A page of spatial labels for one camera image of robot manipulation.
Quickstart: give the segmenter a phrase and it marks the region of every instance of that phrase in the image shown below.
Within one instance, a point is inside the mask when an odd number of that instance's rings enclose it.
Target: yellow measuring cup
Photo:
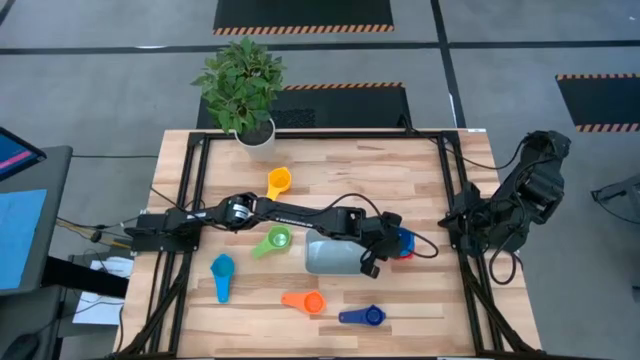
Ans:
[[[291,187],[291,173],[286,167],[274,169],[269,173],[268,181],[267,197],[276,201],[281,192],[285,192]]]

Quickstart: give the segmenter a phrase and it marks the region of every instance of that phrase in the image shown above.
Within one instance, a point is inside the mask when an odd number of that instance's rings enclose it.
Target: orange measuring cup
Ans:
[[[274,169],[269,173],[268,181],[267,197],[276,201],[281,192],[285,192],[291,187],[291,173],[286,167]]]
[[[310,315],[319,314],[327,307],[327,301],[318,290],[308,293],[284,293],[280,302]]]

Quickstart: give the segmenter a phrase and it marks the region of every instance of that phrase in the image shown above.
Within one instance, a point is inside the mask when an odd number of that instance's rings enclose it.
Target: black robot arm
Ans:
[[[529,224],[544,224],[564,195],[560,175],[571,141],[555,131],[536,131],[522,140],[520,162],[490,199],[471,182],[455,196],[451,213],[438,225],[460,235],[462,250],[480,256],[488,247],[510,253],[527,238]]]
[[[401,256],[403,245],[398,235],[402,217],[384,212],[367,217],[362,208],[330,206],[322,210],[272,201],[253,193],[229,196],[217,206],[187,212],[172,208],[165,212],[160,228],[127,228],[132,237],[190,236],[199,233],[203,226],[213,226],[220,230],[249,230],[264,221],[275,221],[314,229],[321,235],[334,240],[353,241],[366,249],[361,257],[360,271],[376,278],[379,268],[376,259]]]

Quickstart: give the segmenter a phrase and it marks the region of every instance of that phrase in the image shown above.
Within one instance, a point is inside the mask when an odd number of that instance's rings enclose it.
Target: blue screen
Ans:
[[[9,172],[23,163],[38,157],[24,146],[0,135],[0,175]]]

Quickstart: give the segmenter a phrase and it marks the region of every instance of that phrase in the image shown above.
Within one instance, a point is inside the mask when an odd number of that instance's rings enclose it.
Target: monitor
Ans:
[[[46,158],[42,150],[0,127],[0,181]]]

